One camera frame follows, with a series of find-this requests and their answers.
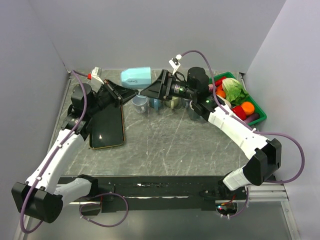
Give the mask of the blue mug orange inside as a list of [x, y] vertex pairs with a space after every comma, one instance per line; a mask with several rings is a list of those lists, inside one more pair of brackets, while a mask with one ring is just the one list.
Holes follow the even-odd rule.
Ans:
[[153, 108], [156, 112], [163, 106], [163, 102], [156, 98], [149, 98], [149, 107]]

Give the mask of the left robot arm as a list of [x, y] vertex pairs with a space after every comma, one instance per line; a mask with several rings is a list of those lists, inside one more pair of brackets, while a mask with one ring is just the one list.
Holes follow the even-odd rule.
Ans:
[[98, 179], [81, 174], [72, 182], [58, 187], [64, 168], [77, 148], [82, 146], [93, 130], [94, 119], [103, 111], [121, 107], [138, 94], [138, 90], [103, 80], [98, 91], [90, 84], [79, 83], [71, 94], [67, 116], [57, 139], [46, 157], [24, 183], [16, 182], [11, 193], [20, 217], [29, 216], [52, 223], [63, 207], [84, 197], [95, 200], [99, 195]]

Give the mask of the dark grey mug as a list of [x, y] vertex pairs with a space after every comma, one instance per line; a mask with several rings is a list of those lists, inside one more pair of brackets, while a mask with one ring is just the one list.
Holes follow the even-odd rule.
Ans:
[[188, 108], [188, 110], [187, 110], [187, 113], [188, 113], [188, 116], [189, 116], [190, 120], [192, 120], [192, 121], [199, 121], [199, 122], [204, 122], [204, 123], [206, 122], [206, 121], [204, 120], [204, 118], [203, 118], [202, 116], [198, 115], [198, 114], [193, 110], [193, 108], [190, 107], [190, 106], [189, 106], [189, 108]]

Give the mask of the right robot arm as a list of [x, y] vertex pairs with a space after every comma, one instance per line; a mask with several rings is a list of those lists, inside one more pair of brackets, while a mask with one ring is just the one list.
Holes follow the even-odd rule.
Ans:
[[269, 140], [245, 126], [223, 100], [215, 99], [209, 91], [209, 80], [202, 67], [190, 68], [186, 81], [179, 81], [174, 74], [163, 69], [158, 78], [140, 93], [161, 101], [173, 97], [190, 100], [199, 116], [220, 129], [244, 152], [247, 164], [228, 173], [218, 187], [219, 195], [227, 200], [238, 188], [260, 186], [268, 180], [281, 166], [282, 145], [277, 139]]

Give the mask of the pale green mug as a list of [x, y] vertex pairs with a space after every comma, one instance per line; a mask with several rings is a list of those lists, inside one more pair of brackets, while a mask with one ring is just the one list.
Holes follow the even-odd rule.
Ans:
[[179, 97], [173, 97], [172, 99], [170, 100], [166, 100], [164, 102], [164, 104], [170, 108], [170, 109], [174, 109], [175, 107], [177, 107], [179, 105], [179, 102], [180, 102], [180, 98]]

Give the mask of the light blue faceted mug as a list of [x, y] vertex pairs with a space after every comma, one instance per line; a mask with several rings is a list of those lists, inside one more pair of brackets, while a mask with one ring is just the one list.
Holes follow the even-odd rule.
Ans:
[[121, 85], [131, 89], [144, 89], [152, 83], [150, 67], [134, 67], [120, 74]]

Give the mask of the small patterned grey mug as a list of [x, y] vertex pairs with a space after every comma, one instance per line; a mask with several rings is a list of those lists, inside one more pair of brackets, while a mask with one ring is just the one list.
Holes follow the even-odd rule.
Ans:
[[185, 99], [185, 98], [181, 99], [181, 105], [186, 109], [189, 108], [190, 102], [191, 102], [191, 100], [189, 100], [189, 99]]

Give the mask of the white grey mug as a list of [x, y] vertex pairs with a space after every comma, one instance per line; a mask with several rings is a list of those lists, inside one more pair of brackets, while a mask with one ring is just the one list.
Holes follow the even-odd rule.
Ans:
[[149, 107], [149, 99], [146, 96], [137, 94], [131, 101], [135, 111], [139, 114], [145, 113]]

